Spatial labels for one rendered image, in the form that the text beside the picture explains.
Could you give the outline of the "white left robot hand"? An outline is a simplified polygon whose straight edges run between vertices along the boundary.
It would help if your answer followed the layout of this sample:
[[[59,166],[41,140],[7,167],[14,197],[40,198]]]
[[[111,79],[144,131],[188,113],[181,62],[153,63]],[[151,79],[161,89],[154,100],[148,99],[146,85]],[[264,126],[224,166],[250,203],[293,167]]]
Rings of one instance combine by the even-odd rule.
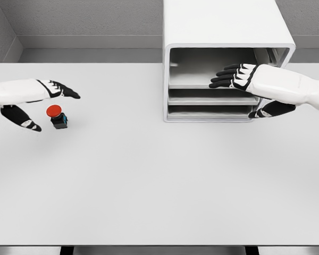
[[[59,96],[80,98],[77,92],[53,80],[23,79],[0,82],[0,112],[14,124],[40,132],[41,127],[18,104],[35,103]]]

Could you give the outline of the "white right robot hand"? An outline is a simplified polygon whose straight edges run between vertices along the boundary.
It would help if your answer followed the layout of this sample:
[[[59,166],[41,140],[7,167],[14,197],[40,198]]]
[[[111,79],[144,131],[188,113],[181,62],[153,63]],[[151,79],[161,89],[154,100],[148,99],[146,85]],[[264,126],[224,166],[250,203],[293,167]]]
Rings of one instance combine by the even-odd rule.
[[[254,96],[270,99],[265,106],[249,113],[248,117],[267,118],[292,112],[297,106],[307,104],[308,77],[267,64],[233,64],[216,73],[209,87],[238,89]]]

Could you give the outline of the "white tabletop storage cabinet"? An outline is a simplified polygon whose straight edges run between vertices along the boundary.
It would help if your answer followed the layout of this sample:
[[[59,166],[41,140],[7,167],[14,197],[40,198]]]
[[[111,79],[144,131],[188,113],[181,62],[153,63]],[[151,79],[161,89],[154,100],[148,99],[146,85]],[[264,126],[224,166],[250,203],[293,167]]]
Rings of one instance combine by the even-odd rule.
[[[163,0],[166,122],[248,122],[263,99],[209,87],[231,64],[284,67],[296,44],[275,0]]]

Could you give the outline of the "red button load switch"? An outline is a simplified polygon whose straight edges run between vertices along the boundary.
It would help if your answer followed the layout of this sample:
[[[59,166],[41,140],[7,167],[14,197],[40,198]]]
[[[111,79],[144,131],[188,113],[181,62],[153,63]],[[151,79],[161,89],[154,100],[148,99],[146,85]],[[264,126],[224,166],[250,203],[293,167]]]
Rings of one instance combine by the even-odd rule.
[[[51,118],[51,122],[56,129],[64,129],[68,127],[67,116],[62,112],[59,105],[51,105],[46,109],[46,114]]]

